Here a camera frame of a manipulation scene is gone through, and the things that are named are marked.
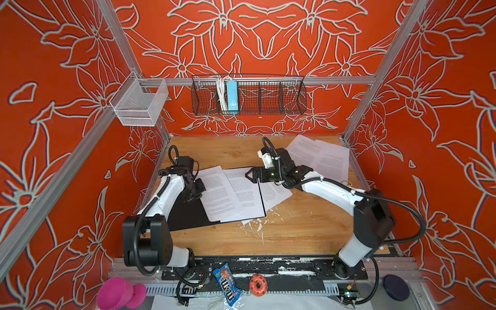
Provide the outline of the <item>paper sheet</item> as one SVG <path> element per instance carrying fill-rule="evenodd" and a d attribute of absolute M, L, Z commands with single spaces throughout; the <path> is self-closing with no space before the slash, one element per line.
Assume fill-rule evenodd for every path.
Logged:
<path fill-rule="evenodd" d="M 221 220 L 222 223 L 250 221 L 266 216 L 259 184 L 253 183 L 245 176 L 251 169 L 251 167 L 243 167 L 224 170 L 238 199 L 235 205 L 238 212 Z"/>
<path fill-rule="evenodd" d="M 236 194 L 244 214 L 247 216 L 242 224 L 247 224 L 252 219 L 265 218 L 268 212 L 292 196 L 290 190 L 274 183 L 261 183 L 260 185 L 245 186 L 243 191 Z"/>
<path fill-rule="evenodd" d="M 347 184 L 349 178 L 350 150 L 340 145 L 315 141 L 317 155 L 313 169 L 326 178 Z"/>
<path fill-rule="evenodd" d="M 319 161 L 321 146 L 310 138 L 298 135 L 286 148 L 296 166 L 305 165 L 316 169 Z"/>
<path fill-rule="evenodd" d="M 232 222 L 243 213 L 234 189 L 221 166 L 198 173 L 204 183 L 201 203 L 210 222 Z"/>

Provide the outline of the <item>grey clip folder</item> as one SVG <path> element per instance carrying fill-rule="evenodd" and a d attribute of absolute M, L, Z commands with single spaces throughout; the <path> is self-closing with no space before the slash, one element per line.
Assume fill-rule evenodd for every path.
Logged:
<path fill-rule="evenodd" d="M 174 204 L 168 219 L 171 231 L 180 231 L 197 227 L 207 227 L 222 222 L 210 222 L 205 213 L 201 200 L 177 202 Z"/>

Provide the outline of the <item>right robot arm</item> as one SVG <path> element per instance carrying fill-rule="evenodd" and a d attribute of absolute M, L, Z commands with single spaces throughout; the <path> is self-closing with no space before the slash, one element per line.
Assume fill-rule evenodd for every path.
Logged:
<path fill-rule="evenodd" d="M 353 234 L 334 256 L 331 270 L 337 278 L 346 280 L 358 264 L 384 245 L 404 244 L 420 240 L 426 233 L 427 223 L 416 209 L 396 200 L 386 198 L 377 189 L 363 191 L 326 178 L 311 167 L 296 165 L 289 152 L 276 148 L 269 138 L 262 139 L 258 151 L 263 161 L 253 167 L 245 177 L 252 183 L 274 183 L 286 189 L 297 189 L 313 194 L 338 206 L 353 217 Z M 398 205 L 407 210 L 418 222 L 418 232 L 407 238 L 389 239 L 396 226 L 390 206 Z"/>

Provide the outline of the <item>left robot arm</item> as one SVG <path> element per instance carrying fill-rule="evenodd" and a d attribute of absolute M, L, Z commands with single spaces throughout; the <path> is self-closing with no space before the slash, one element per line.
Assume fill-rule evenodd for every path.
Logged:
<path fill-rule="evenodd" d="M 158 172 L 160 184 L 144 208 L 128 216 L 122 225 L 123 260 L 127 267 L 137 267 L 144 276 L 152 276 L 161 267 L 194 267 L 192 249 L 173 244 L 168 219 L 181 198 L 186 204 L 202 197 L 205 186 L 198 177 L 199 163 L 181 156 L 175 145 L 169 147 L 172 165 Z"/>

